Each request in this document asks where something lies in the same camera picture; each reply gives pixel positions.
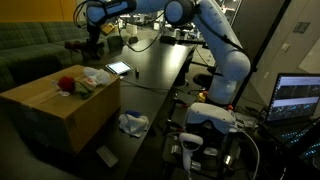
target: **monitor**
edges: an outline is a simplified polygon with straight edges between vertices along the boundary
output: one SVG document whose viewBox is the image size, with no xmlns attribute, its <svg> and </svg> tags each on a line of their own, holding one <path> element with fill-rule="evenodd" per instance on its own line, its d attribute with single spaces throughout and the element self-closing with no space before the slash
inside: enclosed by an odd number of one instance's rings
<svg viewBox="0 0 320 180">
<path fill-rule="evenodd" d="M 266 122 L 313 116 L 320 97 L 320 74 L 280 73 Z"/>
</svg>

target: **white robotic arm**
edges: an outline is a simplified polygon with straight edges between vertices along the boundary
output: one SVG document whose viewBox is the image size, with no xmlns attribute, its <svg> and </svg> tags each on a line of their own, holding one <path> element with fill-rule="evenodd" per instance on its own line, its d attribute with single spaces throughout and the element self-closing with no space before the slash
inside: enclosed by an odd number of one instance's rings
<svg viewBox="0 0 320 180">
<path fill-rule="evenodd" d="M 217 73 L 222 74 L 214 75 L 207 97 L 216 104 L 230 103 L 237 81 L 243 80 L 250 71 L 250 61 L 215 0 L 90 0 L 87 42 L 94 46 L 99 38 L 99 26 L 112 17 L 162 9 L 172 25 L 193 22 L 197 26 L 217 63 Z"/>
</svg>

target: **electronic device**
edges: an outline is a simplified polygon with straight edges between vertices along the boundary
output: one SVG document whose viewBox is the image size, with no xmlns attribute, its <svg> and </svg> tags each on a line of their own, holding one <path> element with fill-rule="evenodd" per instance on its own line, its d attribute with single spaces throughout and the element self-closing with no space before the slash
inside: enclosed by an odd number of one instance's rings
<svg viewBox="0 0 320 180">
<path fill-rule="evenodd" d="M 112 154 L 112 152 L 106 146 L 101 146 L 97 150 L 97 153 L 110 168 L 118 162 L 118 159 Z"/>
<path fill-rule="evenodd" d="M 190 171 L 191 167 L 191 157 L 192 153 L 199 149 L 199 147 L 203 144 L 203 139 L 200 136 L 189 134 L 189 133 L 181 133 L 179 135 L 179 140 L 182 145 L 182 161 L 184 170 Z"/>
<path fill-rule="evenodd" d="M 222 134 L 230 132 L 232 125 L 235 125 L 235 116 L 232 111 L 206 103 L 193 103 L 187 110 L 185 124 L 201 124 L 209 121 Z"/>
<path fill-rule="evenodd" d="M 132 69 L 132 67 L 124 61 L 118 61 L 107 64 L 106 67 L 115 74 L 124 74 Z"/>
<path fill-rule="evenodd" d="M 315 125 L 311 117 L 319 99 L 320 74 L 279 73 L 263 125 L 290 149 Z M 319 150 L 320 141 L 317 141 L 301 157 L 312 157 Z"/>
</svg>

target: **cable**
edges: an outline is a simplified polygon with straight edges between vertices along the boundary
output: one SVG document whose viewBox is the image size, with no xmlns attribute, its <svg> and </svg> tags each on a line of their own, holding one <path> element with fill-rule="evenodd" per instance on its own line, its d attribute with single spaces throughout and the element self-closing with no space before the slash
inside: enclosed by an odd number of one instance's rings
<svg viewBox="0 0 320 180">
<path fill-rule="evenodd" d="M 258 105 L 260 105 L 260 106 L 266 106 L 265 104 L 262 104 L 262 103 L 258 103 L 258 102 L 252 101 L 252 100 L 250 100 L 250 99 L 248 99 L 248 98 L 246 98 L 246 97 L 243 97 L 243 96 L 240 96 L 240 97 L 241 97 L 241 98 L 243 98 L 243 99 L 245 99 L 245 100 L 247 100 L 247 101 L 249 101 L 249 102 L 252 102 L 252 103 L 258 104 Z"/>
<path fill-rule="evenodd" d="M 255 180 L 256 176 L 257 176 L 257 173 L 258 173 L 259 164 L 260 164 L 260 151 L 259 151 L 259 148 L 258 148 L 257 144 L 254 142 L 254 140 L 249 136 L 249 134 L 247 134 L 242 129 L 239 129 L 239 128 L 235 127 L 235 126 L 232 126 L 232 128 L 235 128 L 236 130 L 238 130 L 238 131 L 242 132 L 243 134 L 245 134 L 251 140 L 251 142 L 253 143 L 254 147 L 257 150 L 257 165 L 256 165 L 256 169 L 254 171 L 254 174 L 252 176 L 252 180 Z"/>
<path fill-rule="evenodd" d="M 202 22 L 202 24 L 212 33 L 214 34 L 215 36 L 217 36 L 219 39 L 221 39 L 223 42 L 227 43 L 227 44 L 230 44 L 231 46 L 235 47 L 236 49 L 238 49 L 240 52 L 242 52 L 243 54 L 245 54 L 248 59 L 249 56 L 247 54 L 247 52 L 242 48 L 240 47 L 239 45 L 237 45 L 236 43 L 232 42 L 227 35 L 220 35 L 218 34 L 215 30 L 213 30 L 205 21 L 204 19 L 198 14 L 198 17 L 199 17 L 199 20 Z"/>
<path fill-rule="evenodd" d="M 167 134 L 167 136 L 174 137 L 175 135 L 180 135 L 182 132 L 170 132 Z"/>
<path fill-rule="evenodd" d="M 126 83 L 129 83 L 129 84 L 131 84 L 131 85 L 133 85 L 133 86 L 136 86 L 136 87 L 139 87 L 139 88 L 147 89 L 147 90 L 159 90 L 159 91 L 169 91 L 169 90 L 170 90 L 170 89 L 161 89 L 161 88 L 145 87 L 145 86 L 141 86 L 141 85 L 138 85 L 138 84 L 134 84 L 134 83 L 132 83 L 132 82 L 129 82 L 129 81 L 126 81 L 126 80 L 123 80 L 123 79 L 121 79 L 121 81 L 126 82 Z"/>
<path fill-rule="evenodd" d="M 207 65 L 209 66 L 209 64 L 203 59 L 203 57 L 201 56 L 201 54 L 199 53 L 198 49 L 196 48 L 197 53 L 199 54 L 201 60 Z"/>
<path fill-rule="evenodd" d="M 163 13 L 164 13 L 164 12 L 162 12 L 159 16 L 157 16 L 157 17 L 156 17 L 155 19 L 153 19 L 152 21 L 150 21 L 150 22 L 148 22 L 148 23 L 145 23 L 145 24 L 143 24 L 143 25 L 149 25 L 149 24 L 155 22 L 157 19 L 159 19 L 159 18 L 163 15 Z M 121 19 L 122 21 L 124 21 L 125 23 L 133 24 L 133 23 L 130 23 L 130 22 L 126 21 L 125 19 L 123 19 L 123 18 L 120 17 L 120 16 L 118 16 L 118 18 Z"/>
<path fill-rule="evenodd" d="M 287 167 L 284 167 L 282 176 L 280 177 L 280 180 L 282 180 L 284 178 L 284 175 L 286 174 L 286 171 L 287 171 Z"/>
<path fill-rule="evenodd" d="M 312 159 L 312 165 L 319 170 L 320 167 L 319 167 L 319 165 L 317 164 L 315 158 L 319 158 L 319 156 L 314 156 L 314 157 L 313 157 L 313 159 Z"/>
<path fill-rule="evenodd" d="M 79 28 L 81 28 L 81 27 L 84 26 L 84 25 L 80 25 L 80 24 L 78 23 L 79 14 L 80 14 L 81 10 L 83 9 L 84 5 L 85 5 L 86 3 L 88 3 L 88 2 L 97 2 L 97 3 L 100 3 L 101 5 L 104 4 L 103 2 L 97 1 L 97 0 L 85 0 L 85 1 L 81 2 L 81 3 L 76 7 L 76 9 L 75 9 L 74 12 L 73 12 L 73 23 L 74 23 L 77 27 L 79 27 Z"/>
<path fill-rule="evenodd" d="M 120 37 L 121 37 L 121 39 L 122 39 L 122 42 L 123 42 L 126 46 L 128 46 L 129 49 L 131 49 L 131 50 L 134 51 L 134 52 L 143 52 L 143 51 L 147 50 L 149 47 L 151 47 L 151 46 L 155 43 L 155 41 L 158 39 L 161 31 L 159 31 L 158 34 L 157 34 L 157 36 L 154 38 L 154 40 L 153 40 L 146 48 L 144 48 L 144 49 L 142 49 L 142 50 L 135 50 L 129 43 L 127 43 L 127 42 L 122 38 L 121 28 L 119 28 L 119 35 L 120 35 Z"/>
</svg>

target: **tablet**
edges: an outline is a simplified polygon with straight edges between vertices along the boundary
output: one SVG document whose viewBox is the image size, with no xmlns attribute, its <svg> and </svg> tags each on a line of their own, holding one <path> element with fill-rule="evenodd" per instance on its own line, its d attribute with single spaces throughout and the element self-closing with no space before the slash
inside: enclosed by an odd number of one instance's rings
<svg viewBox="0 0 320 180">
<path fill-rule="evenodd" d="M 115 74 L 123 74 L 125 72 L 128 72 L 132 69 L 132 67 L 123 62 L 123 61 L 118 61 L 118 62 L 114 62 L 114 63 L 110 63 L 110 64 L 107 64 L 106 67 L 113 73 Z"/>
</svg>

